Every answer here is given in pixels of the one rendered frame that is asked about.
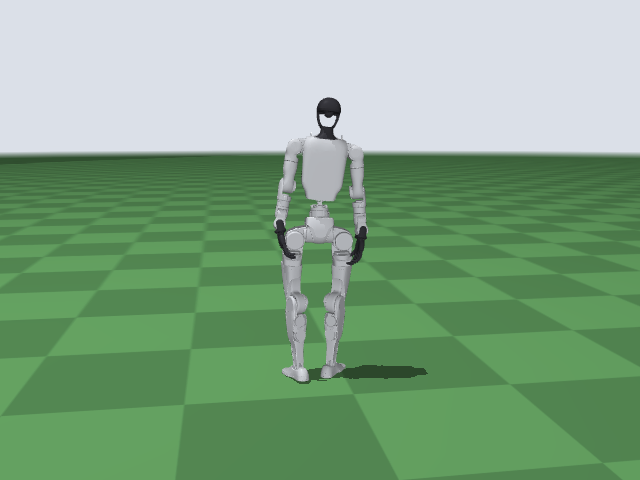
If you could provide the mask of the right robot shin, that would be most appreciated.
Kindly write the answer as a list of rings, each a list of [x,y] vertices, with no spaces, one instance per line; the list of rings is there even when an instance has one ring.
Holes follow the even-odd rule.
[[[342,336],[345,318],[345,299],[339,295],[335,301],[335,313],[327,312],[324,318],[324,328],[326,337],[326,364],[336,365],[339,340]]]

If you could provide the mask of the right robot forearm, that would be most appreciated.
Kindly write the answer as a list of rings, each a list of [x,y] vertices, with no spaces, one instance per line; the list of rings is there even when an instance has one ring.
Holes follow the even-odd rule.
[[[353,207],[353,219],[354,219],[354,225],[355,225],[355,234],[359,235],[359,231],[360,231],[360,227],[361,226],[365,226],[367,228],[367,233],[368,233],[368,227],[366,225],[366,195],[365,195],[365,188],[363,186],[363,200],[356,200],[356,202],[352,202],[352,207]],[[367,235],[366,233],[366,235]]]

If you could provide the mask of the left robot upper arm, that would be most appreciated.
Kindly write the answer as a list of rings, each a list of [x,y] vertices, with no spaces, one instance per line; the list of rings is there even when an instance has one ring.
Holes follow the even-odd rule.
[[[283,192],[293,193],[296,189],[294,177],[297,171],[297,154],[302,153],[306,139],[292,139],[289,141],[283,164]]]

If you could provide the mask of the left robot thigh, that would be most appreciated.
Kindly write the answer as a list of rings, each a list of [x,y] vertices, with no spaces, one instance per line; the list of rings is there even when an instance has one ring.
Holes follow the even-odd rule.
[[[286,247],[290,253],[295,253],[295,259],[290,259],[284,255],[282,250],[282,279],[285,298],[294,296],[297,302],[297,314],[305,312],[308,305],[308,299],[301,294],[301,273],[302,273],[302,253],[304,241],[306,241],[306,226],[296,226],[288,229],[284,235]]]

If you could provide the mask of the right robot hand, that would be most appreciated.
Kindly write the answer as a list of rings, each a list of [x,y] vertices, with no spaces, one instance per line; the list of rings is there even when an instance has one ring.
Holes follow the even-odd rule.
[[[347,265],[353,265],[358,261],[360,261],[360,259],[362,258],[362,252],[364,250],[364,240],[367,239],[366,233],[367,233],[367,228],[365,226],[361,226],[359,235],[355,234],[355,238],[357,239],[357,241],[355,244],[355,249],[353,250],[350,256],[353,256],[354,254],[355,255],[353,257],[353,260],[351,260],[350,262],[346,262]]]

